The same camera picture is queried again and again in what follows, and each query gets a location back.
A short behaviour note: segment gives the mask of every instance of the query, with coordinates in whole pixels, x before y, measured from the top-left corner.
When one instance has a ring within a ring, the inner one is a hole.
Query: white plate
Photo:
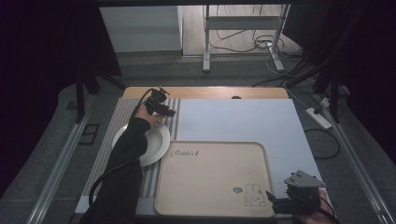
[[[119,140],[120,136],[127,127],[128,124],[125,124],[116,133],[113,139],[112,147],[116,145],[117,140]],[[171,142],[171,134],[169,133],[169,129],[162,122],[151,127],[151,129],[146,132],[146,137],[148,139],[148,150],[143,156],[140,157],[141,166],[150,165],[162,158],[165,152],[168,150],[169,144]]]

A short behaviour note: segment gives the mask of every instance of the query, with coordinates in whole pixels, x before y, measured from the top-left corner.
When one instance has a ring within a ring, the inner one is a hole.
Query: white wall
[[[101,7],[100,11],[116,52],[181,50],[177,7]]]

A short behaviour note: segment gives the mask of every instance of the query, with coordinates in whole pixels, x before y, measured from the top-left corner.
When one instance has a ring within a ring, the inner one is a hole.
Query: wooden tray
[[[173,141],[162,158],[155,208],[162,215],[271,217],[259,143]]]

